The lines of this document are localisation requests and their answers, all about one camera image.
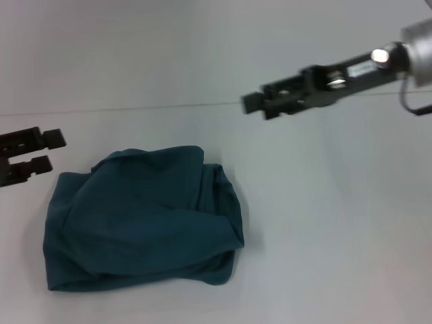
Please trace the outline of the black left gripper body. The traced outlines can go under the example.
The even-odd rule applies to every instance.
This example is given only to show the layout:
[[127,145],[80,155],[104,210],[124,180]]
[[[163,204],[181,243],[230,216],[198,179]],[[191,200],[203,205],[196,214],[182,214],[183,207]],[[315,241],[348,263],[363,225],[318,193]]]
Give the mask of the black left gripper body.
[[25,162],[11,164],[9,158],[45,148],[39,127],[1,135],[1,187],[24,183],[30,176],[22,173]]

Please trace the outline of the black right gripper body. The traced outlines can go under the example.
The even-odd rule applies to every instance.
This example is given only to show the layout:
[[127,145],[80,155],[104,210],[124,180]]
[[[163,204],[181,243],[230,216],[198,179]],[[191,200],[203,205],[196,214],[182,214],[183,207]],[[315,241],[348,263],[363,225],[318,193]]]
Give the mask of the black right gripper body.
[[261,109],[265,118],[327,107],[344,97],[394,82],[408,71],[408,52],[402,43],[390,43],[374,52],[388,55],[387,61],[379,62],[368,52],[333,65],[312,65],[296,76],[264,85]]

